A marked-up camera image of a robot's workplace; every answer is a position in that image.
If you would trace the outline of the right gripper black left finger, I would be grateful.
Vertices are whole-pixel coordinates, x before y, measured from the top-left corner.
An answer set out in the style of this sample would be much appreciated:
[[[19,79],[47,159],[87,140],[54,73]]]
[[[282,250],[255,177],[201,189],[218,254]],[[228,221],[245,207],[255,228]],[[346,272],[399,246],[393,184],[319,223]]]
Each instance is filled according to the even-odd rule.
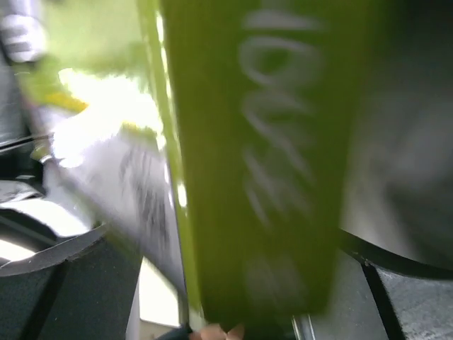
[[[141,256],[99,226],[59,238],[1,211],[1,239],[36,253],[1,261],[2,339],[138,339]]]

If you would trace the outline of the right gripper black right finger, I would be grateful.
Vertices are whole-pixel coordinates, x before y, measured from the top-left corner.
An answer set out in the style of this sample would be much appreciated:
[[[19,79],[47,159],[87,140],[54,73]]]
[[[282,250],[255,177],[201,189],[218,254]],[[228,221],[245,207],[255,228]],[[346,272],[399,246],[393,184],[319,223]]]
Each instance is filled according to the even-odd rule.
[[[328,309],[293,319],[296,339],[451,339],[452,271],[342,231]]]

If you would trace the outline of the lime green book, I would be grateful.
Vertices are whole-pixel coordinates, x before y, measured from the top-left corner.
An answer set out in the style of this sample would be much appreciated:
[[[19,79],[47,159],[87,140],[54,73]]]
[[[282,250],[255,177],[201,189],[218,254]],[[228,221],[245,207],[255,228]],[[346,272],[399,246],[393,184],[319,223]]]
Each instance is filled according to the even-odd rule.
[[[195,314],[288,339],[330,295],[368,1],[19,1],[39,149]]]

